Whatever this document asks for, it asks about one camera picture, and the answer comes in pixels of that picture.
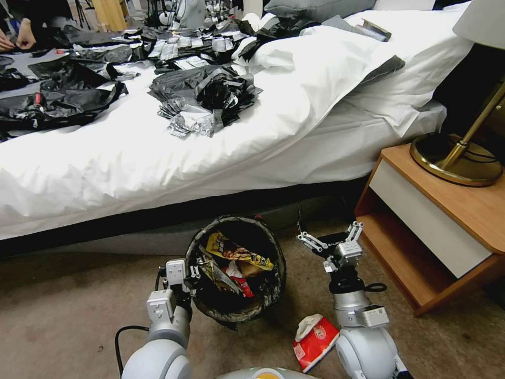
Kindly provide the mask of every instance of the gray pillow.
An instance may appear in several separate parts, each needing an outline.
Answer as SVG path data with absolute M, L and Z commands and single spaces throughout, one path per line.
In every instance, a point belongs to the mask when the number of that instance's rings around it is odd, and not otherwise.
M 271 0 L 265 11 L 279 17 L 297 15 L 323 22 L 335 15 L 342 18 L 370 9 L 376 0 Z

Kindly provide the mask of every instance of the lamp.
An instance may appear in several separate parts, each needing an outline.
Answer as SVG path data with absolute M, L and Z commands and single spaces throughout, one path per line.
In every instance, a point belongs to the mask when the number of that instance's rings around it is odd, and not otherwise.
M 503 0 L 473 0 L 453 31 L 476 43 L 505 49 L 505 4 Z M 450 182 L 483 187 L 502 174 L 500 162 L 485 148 L 470 142 L 475 132 L 499 105 L 505 83 L 463 138 L 456 135 L 428 134 L 416 138 L 410 147 L 412 158 L 424 169 Z

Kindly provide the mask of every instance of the human hand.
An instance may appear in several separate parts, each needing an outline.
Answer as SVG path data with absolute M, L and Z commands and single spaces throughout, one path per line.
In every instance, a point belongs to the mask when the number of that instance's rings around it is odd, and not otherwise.
M 32 33 L 32 22 L 28 18 L 21 21 L 19 27 L 19 35 L 17 37 L 16 46 L 22 50 L 28 50 L 35 45 L 35 37 Z
M 9 51 L 14 48 L 14 44 L 9 41 L 9 38 L 5 35 L 5 33 L 0 29 L 0 52 Z

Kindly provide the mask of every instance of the yellow chip bag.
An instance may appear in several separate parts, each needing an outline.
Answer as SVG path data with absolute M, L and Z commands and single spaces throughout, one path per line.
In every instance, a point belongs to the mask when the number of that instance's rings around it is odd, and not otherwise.
M 209 236 L 207 251 L 221 258 L 248 262 L 263 270 L 271 271 L 274 268 L 274 264 L 270 261 L 270 258 L 263 258 L 259 254 L 250 252 L 223 236 L 221 232 L 213 233 Z

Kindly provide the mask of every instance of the lamp shade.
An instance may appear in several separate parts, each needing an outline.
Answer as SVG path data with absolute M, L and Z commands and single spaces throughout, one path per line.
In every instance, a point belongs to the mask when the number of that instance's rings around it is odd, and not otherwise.
M 505 49 L 505 0 L 473 0 L 452 30 L 481 45 Z

